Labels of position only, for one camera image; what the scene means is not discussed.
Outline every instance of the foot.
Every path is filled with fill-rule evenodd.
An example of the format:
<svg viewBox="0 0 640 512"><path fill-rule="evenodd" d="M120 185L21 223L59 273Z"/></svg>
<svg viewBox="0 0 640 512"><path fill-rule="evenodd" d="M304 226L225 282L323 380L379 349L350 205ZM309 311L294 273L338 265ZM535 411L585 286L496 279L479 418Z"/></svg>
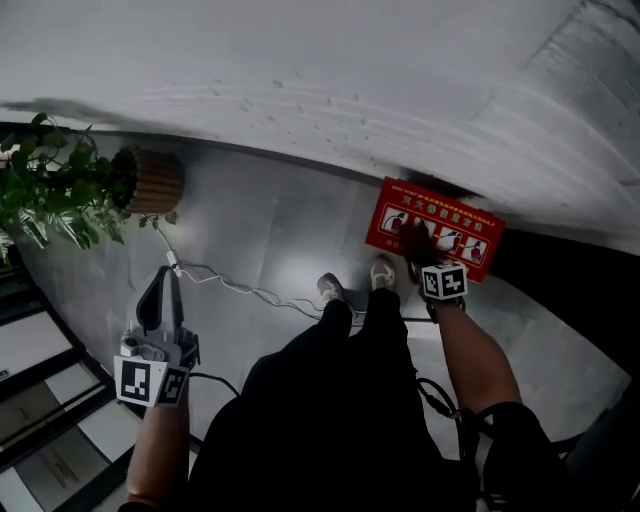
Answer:
<svg viewBox="0 0 640 512"><path fill-rule="evenodd" d="M333 274L327 273L318 279L318 291L326 304L332 300L345 301L342 285Z"/></svg>
<svg viewBox="0 0 640 512"><path fill-rule="evenodd" d="M380 288L393 291L395 287L396 270L393 263L384 256L378 256L371 267L371 288L374 291Z"/></svg>

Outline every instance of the white cable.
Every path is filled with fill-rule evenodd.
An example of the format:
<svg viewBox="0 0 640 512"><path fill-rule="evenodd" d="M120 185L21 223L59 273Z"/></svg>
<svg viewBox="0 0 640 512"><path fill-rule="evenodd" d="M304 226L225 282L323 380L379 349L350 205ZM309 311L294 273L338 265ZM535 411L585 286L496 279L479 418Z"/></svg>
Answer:
<svg viewBox="0 0 640 512"><path fill-rule="evenodd" d="M237 293L242 293L243 295L251 295L252 294L252 295L255 295L256 297L258 297L259 299L261 299L262 301L266 302L267 304L269 304L271 306L274 306L274 307L277 307L277 308L287 307L287 308L295 309L296 311L302 313L303 315L305 315L305 316L307 316L307 317L309 317L309 318L311 318L313 320L320 320L320 318L321 318L320 316L308 313L305 310L303 310L300 306L295 304L296 302L306 302L314 310L316 310L318 313L322 313L324 311L324 309L318 308L313 303L313 301L311 301L309 299L289 299L289 300L283 301L283 300L280 299L280 297L278 297L277 294L275 294L274 292L272 292L270 290L262 290L260 288L251 288L251 287L243 285L243 284L227 282L227 280L225 280L224 276L222 276L221 274L218 274L209 265L198 265L198 264L195 264L195 263L190 263L189 261L178 260L176 252L173 250L173 247L171 247L171 244L169 243L169 240L167 240L167 237L162 232L162 229L160 229L158 227L158 228L155 228L155 231L157 231L157 233L162 238L164 244L167 246L167 251L168 251L167 252L167 255L168 255L167 257L169 258L169 262L171 263L172 268L174 269L174 271L176 272L176 274L178 276L181 275L181 274L185 274L195 284L202 284L202 283L206 283L208 281L215 281L216 279L218 279L218 280L220 280L222 285L225 286L226 288L228 288L229 290L232 290L232 291L237 292ZM204 279L196 279L189 272L187 272L186 270L180 268L181 265L182 266L186 266L186 267L193 267L193 268L206 268L213 275L210 276L210 277L206 277ZM364 313L366 313L366 311L358 311L358 310L353 310L353 311L354 311L355 314L364 314ZM361 327L362 323L352 322L351 325L353 327Z"/></svg>

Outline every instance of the gray tile floor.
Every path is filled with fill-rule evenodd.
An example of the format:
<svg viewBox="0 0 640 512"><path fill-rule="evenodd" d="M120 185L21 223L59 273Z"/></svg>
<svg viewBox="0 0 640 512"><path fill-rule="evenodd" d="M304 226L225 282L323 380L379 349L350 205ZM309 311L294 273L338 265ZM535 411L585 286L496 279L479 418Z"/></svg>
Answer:
<svg viewBox="0 0 640 512"><path fill-rule="evenodd" d="M367 286L369 263L377 254L364 244L378 196L378 186L370 179L206 143L115 135L100 135L97 142L105 156L125 145L178 155L186 168L187 187L178 225L162 227L182 259L206 263L237 282L270 289L282 298L314 299L319 306L315 282L327 271L348 288ZM165 247L151 228L140 229L131 222L125 239L124 246L103 239L91 251L59 239L45 251L20 244L36 282L110 371L134 287L166 263ZM404 273L399 281L405 316L425 315ZM184 278L182 292L186 325L200 335L199 370L223 376L238 388L259 357L282 348L313 323L291 309L275 309L234 293L217 281L196 285ZM473 287L468 311L507 352L526 404L552 440L584 430L629 382L587 340L498 279ZM437 332L424 325L411 332L419 372L452 392ZM372 392L375 386L384 382L372 384ZM194 380L193 433L203 437L229 399L222 385ZM454 457L454 425L430 409L425 416L443 455Z"/></svg>

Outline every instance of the plant pot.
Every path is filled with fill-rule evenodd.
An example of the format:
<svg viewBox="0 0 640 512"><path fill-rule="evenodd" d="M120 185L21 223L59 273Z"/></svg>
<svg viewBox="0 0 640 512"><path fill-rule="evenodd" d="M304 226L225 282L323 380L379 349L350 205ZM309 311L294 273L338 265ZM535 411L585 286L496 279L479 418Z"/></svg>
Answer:
<svg viewBox="0 0 640 512"><path fill-rule="evenodd" d="M124 204L128 213L169 213L184 192L184 171L173 155L140 148L124 148L112 160L112 167L132 178L132 191Z"/></svg>

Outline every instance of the red placard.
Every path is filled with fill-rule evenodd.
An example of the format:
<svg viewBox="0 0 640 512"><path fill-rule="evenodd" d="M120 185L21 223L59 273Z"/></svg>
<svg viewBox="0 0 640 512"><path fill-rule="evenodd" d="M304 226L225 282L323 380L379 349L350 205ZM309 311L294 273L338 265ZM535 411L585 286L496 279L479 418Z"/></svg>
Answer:
<svg viewBox="0 0 640 512"><path fill-rule="evenodd" d="M371 219L367 243L404 256L399 228L424 223L442 257L469 268L468 279L483 279L504 230L504 221L404 181L386 178Z"/></svg>

